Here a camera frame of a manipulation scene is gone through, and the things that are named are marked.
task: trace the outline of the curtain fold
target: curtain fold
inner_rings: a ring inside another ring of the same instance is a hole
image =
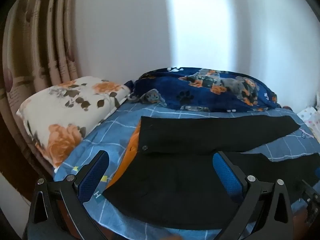
[[[71,0],[17,0],[0,23],[0,114],[23,157],[45,177],[53,168],[16,112],[34,93],[78,77],[70,7]]]

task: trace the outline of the orange fabric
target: orange fabric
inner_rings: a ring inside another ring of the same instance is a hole
[[[138,151],[138,143],[139,143],[139,132],[140,132],[141,121],[139,121],[136,129],[134,130],[131,138],[129,140],[127,149],[125,151],[124,157],[122,162],[120,163],[116,173],[114,174],[113,178],[109,182],[106,188],[113,185],[120,177],[124,174],[125,170],[128,168],[130,163],[133,161],[135,156],[137,155]]]

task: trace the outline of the silver bolt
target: silver bolt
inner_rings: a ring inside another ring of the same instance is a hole
[[[38,183],[39,185],[42,184],[42,183],[44,183],[44,179],[42,179],[42,178],[41,178],[41,179],[38,179],[38,182],[37,182],[37,183]]]
[[[284,184],[282,179],[278,179],[277,182],[278,182],[279,185],[283,185]]]
[[[248,176],[248,181],[254,182],[256,180],[256,178],[252,175]]]
[[[67,181],[73,181],[75,179],[75,176],[73,174],[70,174],[67,176]]]

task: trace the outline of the paw print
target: paw print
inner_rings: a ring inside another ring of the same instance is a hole
[[[190,91],[181,91],[179,95],[177,95],[177,100],[180,101],[180,105],[188,106],[191,105],[191,100],[194,98],[193,95],[190,95]]]

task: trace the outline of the bed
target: bed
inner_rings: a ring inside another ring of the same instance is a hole
[[[260,114],[269,116],[289,115],[300,125],[300,128],[285,137],[264,144],[247,153],[263,153],[271,161],[277,162],[320,152],[320,144],[314,138],[312,132],[294,112],[288,109],[276,108],[264,112],[246,113],[209,113],[172,110],[162,107],[160,104],[133,104],[127,102],[121,105],[120,108],[101,125],[97,126],[72,151],[70,156],[57,170],[54,180],[63,180],[68,174],[76,174],[83,165],[88,164],[92,160],[99,150],[105,150],[110,156],[110,165],[90,201],[84,203],[90,216],[101,226],[128,239],[157,240],[171,234],[181,235],[186,240],[213,239],[219,233],[219,230],[193,231],[159,228],[125,217],[102,196],[102,192],[121,163],[129,139],[141,116],[161,118],[234,118]],[[320,192],[320,183],[315,185],[315,189]],[[292,210],[296,212],[305,205],[304,201],[297,201],[292,205]],[[247,226],[244,235],[252,230],[252,226],[253,225]]]

